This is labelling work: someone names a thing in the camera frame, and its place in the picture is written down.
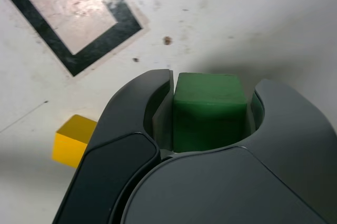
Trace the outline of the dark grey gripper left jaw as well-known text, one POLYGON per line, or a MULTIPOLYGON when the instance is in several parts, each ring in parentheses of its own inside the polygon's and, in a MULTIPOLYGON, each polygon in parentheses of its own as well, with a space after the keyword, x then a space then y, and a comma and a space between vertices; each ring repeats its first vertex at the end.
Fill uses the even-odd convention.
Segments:
POLYGON ((120 223, 140 180, 161 163, 154 128, 171 132, 173 72, 150 70, 105 107, 54 223, 120 223))

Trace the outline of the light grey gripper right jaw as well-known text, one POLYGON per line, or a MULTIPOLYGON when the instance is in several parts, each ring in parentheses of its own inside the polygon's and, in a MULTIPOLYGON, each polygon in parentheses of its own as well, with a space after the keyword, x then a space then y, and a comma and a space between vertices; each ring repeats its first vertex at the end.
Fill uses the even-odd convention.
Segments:
POLYGON ((122 223, 336 223, 336 133, 291 87, 262 80, 258 127, 212 151, 178 154, 132 192, 122 223))

